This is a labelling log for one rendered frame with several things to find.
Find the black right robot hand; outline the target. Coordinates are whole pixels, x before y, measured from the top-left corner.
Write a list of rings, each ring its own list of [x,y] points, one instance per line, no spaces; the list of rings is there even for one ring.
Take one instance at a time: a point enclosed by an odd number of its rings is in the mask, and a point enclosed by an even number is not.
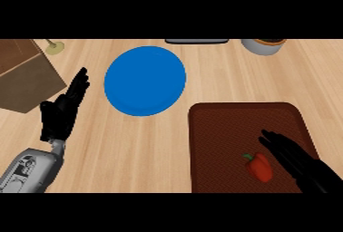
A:
[[[343,179],[328,165],[313,159],[300,145],[282,134],[261,130],[260,143],[294,178],[303,193],[343,194]]]

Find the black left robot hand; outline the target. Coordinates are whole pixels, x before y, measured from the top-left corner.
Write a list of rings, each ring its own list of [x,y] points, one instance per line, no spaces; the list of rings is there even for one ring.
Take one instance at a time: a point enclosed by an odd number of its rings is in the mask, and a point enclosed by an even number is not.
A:
[[[66,92],[59,95],[54,101],[42,101],[39,103],[41,141],[67,139],[75,124],[78,106],[88,86],[87,69],[81,68]]]

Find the red bell pepper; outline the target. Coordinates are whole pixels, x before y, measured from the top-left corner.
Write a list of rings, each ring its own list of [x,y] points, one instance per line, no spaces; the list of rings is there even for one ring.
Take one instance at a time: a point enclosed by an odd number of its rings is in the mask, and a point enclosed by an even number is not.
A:
[[[271,167],[263,153],[249,155],[245,153],[242,157],[248,160],[245,168],[249,175],[263,183],[266,183],[273,176]]]

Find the brown tray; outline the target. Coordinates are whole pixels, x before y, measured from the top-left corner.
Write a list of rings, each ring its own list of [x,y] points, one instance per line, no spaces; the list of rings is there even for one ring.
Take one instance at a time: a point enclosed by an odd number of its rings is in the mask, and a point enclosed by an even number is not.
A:
[[[288,137],[317,158],[300,111],[286,102],[196,103],[189,109],[193,193],[297,193],[294,179],[258,142],[261,131]],[[248,173],[245,154],[263,153],[273,178]]]

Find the blue plate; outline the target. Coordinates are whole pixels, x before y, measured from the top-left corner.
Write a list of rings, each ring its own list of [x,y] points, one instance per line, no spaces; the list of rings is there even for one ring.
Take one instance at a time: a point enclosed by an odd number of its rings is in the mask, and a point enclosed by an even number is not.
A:
[[[183,63],[158,46],[130,49],[106,69],[106,100],[130,116],[146,117],[167,110],[178,100],[184,85]]]

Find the brown cardboard box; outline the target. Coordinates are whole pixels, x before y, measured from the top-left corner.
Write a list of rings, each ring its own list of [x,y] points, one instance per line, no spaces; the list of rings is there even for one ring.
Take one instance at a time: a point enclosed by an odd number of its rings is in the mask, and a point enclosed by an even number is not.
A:
[[[32,39],[0,39],[0,109],[26,113],[65,88]]]

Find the dark flat appliance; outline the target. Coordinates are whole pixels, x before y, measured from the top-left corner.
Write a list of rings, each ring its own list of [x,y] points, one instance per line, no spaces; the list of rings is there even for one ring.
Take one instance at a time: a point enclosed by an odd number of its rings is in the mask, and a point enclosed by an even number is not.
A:
[[[229,39],[164,39],[168,44],[226,44]]]

